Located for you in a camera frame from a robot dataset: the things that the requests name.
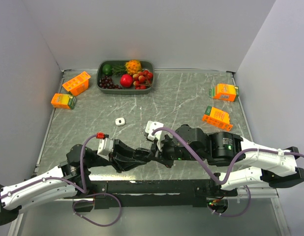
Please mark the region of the white earbud charging case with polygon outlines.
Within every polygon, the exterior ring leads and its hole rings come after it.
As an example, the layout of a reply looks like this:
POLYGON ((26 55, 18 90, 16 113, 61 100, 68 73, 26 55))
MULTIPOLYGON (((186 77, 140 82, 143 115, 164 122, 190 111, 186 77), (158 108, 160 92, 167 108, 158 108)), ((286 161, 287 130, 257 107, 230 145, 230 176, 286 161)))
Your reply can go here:
POLYGON ((117 119, 115 120, 115 125, 116 125, 116 126, 123 126, 123 125, 125 125, 125 123, 126 123, 126 121, 125 121, 124 118, 117 118, 117 119))

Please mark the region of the black earbud charging case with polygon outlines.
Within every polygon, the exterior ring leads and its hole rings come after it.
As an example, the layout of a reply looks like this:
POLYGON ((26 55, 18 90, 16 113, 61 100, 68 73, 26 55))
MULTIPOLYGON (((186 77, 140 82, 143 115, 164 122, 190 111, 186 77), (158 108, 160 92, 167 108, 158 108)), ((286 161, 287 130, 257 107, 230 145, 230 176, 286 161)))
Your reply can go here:
POLYGON ((150 149, 146 148, 137 148, 134 151, 133 158, 135 160, 150 162, 153 157, 153 152, 150 149))

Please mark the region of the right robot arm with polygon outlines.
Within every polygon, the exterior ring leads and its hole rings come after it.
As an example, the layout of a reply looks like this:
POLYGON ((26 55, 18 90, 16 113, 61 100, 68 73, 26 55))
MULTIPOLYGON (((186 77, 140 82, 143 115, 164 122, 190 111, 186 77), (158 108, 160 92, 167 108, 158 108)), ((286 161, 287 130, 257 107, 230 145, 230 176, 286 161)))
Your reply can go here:
POLYGON ((166 131, 174 138, 176 138, 179 143, 181 143, 191 154, 191 156, 198 161, 198 163, 203 167, 203 169, 212 178, 212 182, 209 184, 210 192, 215 196, 222 195, 226 190, 232 190, 234 188, 255 184, 261 182, 262 170, 267 167, 269 171, 277 174, 279 177, 291 177, 296 174, 297 164, 295 161, 291 161, 291 165, 288 165, 288 158, 293 158, 294 156, 303 157, 304 155, 297 152, 284 152, 281 149, 262 149, 261 146, 248 141, 252 144, 253 148, 248 148, 240 151, 235 155, 235 157, 230 162, 230 165, 226 173, 222 173, 221 176, 224 179, 218 179, 208 166, 203 162, 199 155, 187 144, 187 142, 178 135, 175 131, 167 127, 159 127, 152 130, 150 135, 155 136, 156 132, 166 131), (233 166, 237 163, 238 159, 245 155, 244 161, 247 161, 247 165, 250 167, 240 171, 232 172, 233 166))

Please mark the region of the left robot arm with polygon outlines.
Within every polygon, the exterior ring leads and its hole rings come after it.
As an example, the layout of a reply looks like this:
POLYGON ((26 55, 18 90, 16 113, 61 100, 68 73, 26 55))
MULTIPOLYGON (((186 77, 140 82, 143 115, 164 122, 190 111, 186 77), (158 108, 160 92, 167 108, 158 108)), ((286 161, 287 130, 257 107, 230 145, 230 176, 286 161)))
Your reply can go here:
POLYGON ((120 140, 102 139, 98 150, 75 145, 66 161, 47 172, 11 186, 0 184, 0 226, 14 221, 20 213, 53 200, 90 198, 101 193, 90 180, 90 168, 113 167, 126 172, 150 162, 152 152, 132 149, 120 140))

